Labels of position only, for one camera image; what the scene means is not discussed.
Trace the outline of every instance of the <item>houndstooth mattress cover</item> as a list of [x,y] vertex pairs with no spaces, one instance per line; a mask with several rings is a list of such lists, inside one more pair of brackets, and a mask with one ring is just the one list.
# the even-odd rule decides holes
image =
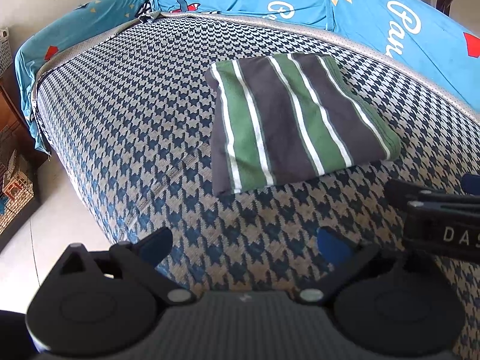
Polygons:
[[[400,158],[303,183],[216,198],[210,132],[212,62],[275,53],[323,53],[402,140]],[[168,226],[174,246],[159,270],[208,289],[291,290],[332,266],[319,227],[401,248],[403,221],[383,195],[388,178],[461,193],[480,173],[480,127],[409,77],[305,35],[208,17],[138,24],[52,70],[38,117],[78,195],[111,242]],[[455,352],[480,359],[480,268],[437,258],[467,322]]]

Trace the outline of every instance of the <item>cage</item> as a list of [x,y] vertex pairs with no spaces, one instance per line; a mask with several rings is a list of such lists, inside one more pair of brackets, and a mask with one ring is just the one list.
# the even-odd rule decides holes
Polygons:
[[0,131],[0,187],[1,237],[35,197],[32,169],[18,151],[15,134],[8,127]]

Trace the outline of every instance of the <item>white plastic basket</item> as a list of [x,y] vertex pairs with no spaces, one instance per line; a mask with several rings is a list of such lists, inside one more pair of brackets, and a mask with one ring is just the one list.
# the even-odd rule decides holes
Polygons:
[[0,30],[0,76],[13,63],[11,57],[10,43],[8,41],[8,28]]

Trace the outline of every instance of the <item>white stripe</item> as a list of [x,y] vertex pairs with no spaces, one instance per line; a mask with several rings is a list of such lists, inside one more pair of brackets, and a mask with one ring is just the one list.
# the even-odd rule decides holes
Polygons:
[[263,143],[262,138],[262,131],[260,130],[260,121],[258,120],[258,114],[255,109],[254,100],[251,97],[250,91],[248,90],[245,81],[243,81],[242,74],[240,73],[240,66],[237,60],[232,61],[233,70],[235,75],[237,76],[237,80],[239,81],[241,87],[243,88],[243,93],[245,98],[247,99],[248,110],[250,112],[251,122],[253,124],[253,130],[255,132],[255,140],[257,142],[257,150],[258,156],[260,158],[260,166],[262,167],[263,174],[265,175],[265,179],[267,185],[273,185],[273,177],[268,169],[268,161],[266,156],[265,144]]
[[382,136],[378,132],[377,128],[372,124],[372,122],[368,119],[368,116],[363,112],[362,108],[357,104],[355,100],[353,100],[350,96],[348,96],[337,84],[335,79],[332,77],[332,74],[330,73],[330,70],[328,69],[327,65],[325,64],[325,61],[321,57],[317,55],[317,58],[320,60],[320,63],[322,64],[323,68],[327,72],[328,78],[332,82],[333,85],[335,85],[335,88],[345,97],[346,99],[349,99],[357,112],[360,114],[360,117],[362,118],[363,122],[372,130],[372,132],[375,134],[375,136],[378,138],[378,141],[380,142],[381,146],[383,147],[383,150],[385,150],[385,153],[387,154],[387,159],[390,158],[390,150],[388,150],[387,145],[385,145],[385,142],[383,142]]
[[315,104],[318,105],[318,108],[320,109],[320,113],[322,115],[322,120],[323,120],[323,124],[325,124],[325,127],[327,127],[327,130],[330,134],[330,136],[332,137],[333,141],[335,142],[335,144],[337,145],[338,149],[340,150],[340,154],[342,154],[342,158],[343,158],[343,161],[345,161],[345,166],[347,168],[350,168],[352,166],[352,159],[350,158],[349,156],[349,153],[348,151],[346,150],[345,148],[345,145],[343,144],[343,142],[340,140],[339,136],[337,135],[337,133],[335,132],[332,124],[330,123],[330,121],[328,120],[328,115],[327,115],[327,111],[325,109],[325,107],[323,105],[320,104],[320,101],[318,100],[318,97],[317,97],[317,94],[315,93],[314,89],[311,87],[310,85],[310,81],[308,79],[308,77],[305,75],[305,73],[303,73],[302,71],[302,67],[300,66],[300,64],[298,63],[298,61],[294,60],[293,57],[292,57],[292,54],[287,54],[286,57],[292,61],[295,66],[297,67],[297,70],[298,72],[300,73],[301,75],[301,78],[303,80],[303,83],[305,84],[305,86],[307,87],[307,90],[308,90],[308,93],[310,94],[310,97],[312,98],[313,102]]
[[318,175],[324,175],[325,174],[325,169],[323,169],[322,162],[320,161],[320,158],[318,157],[318,153],[315,150],[314,145],[312,144],[310,137],[308,136],[307,129],[305,128],[305,122],[303,120],[303,114],[302,114],[302,108],[300,107],[300,101],[298,100],[297,95],[294,93],[292,90],[289,82],[285,78],[285,76],[282,73],[282,69],[280,68],[280,65],[278,62],[273,58],[272,56],[267,57],[270,62],[272,63],[274,69],[277,71],[278,77],[280,80],[283,81],[285,87],[287,90],[290,92],[290,96],[293,101],[294,105],[294,110],[295,114],[297,115],[297,120],[298,120],[298,126],[300,128],[300,133],[303,138],[303,141],[305,142],[305,146],[307,147],[308,152],[310,153],[311,158],[313,159],[313,163],[315,164],[315,167],[317,168]]
[[235,151],[233,150],[233,130],[230,124],[230,115],[229,108],[227,106],[227,97],[225,96],[225,87],[223,85],[222,78],[217,70],[217,65],[212,64],[212,75],[217,79],[218,86],[220,87],[220,96],[222,99],[222,115],[223,121],[225,123],[225,132],[226,132],[226,151],[230,159],[230,166],[232,168],[232,177],[234,185],[234,193],[240,192],[242,189],[242,183],[240,181],[240,172],[237,165],[237,159],[235,157]]

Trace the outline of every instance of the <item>dark gray stripe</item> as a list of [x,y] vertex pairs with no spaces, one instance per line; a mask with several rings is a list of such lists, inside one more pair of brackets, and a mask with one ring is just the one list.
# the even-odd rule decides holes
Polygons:
[[345,144],[354,164],[385,158],[385,151],[374,133],[362,122],[350,100],[343,97],[332,84],[316,55],[292,54],[300,63],[311,87],[328,112],[328,118]]
[[215,196],[224,192],[232,192],[230,181],[229,163],[227,161],[225,135],[225,126],[223,123],[222,100],[218,92],[218,82],[212,76],[210,69],[205,73],[208,85],[217,89],[217,99],[215,101],[215,116],[210,138],[210,147],[212,149],[212,188]]
[[239,59],[243,78],[257,104],[277,184],[316,177],[303,147],[290,95],[265,57]]

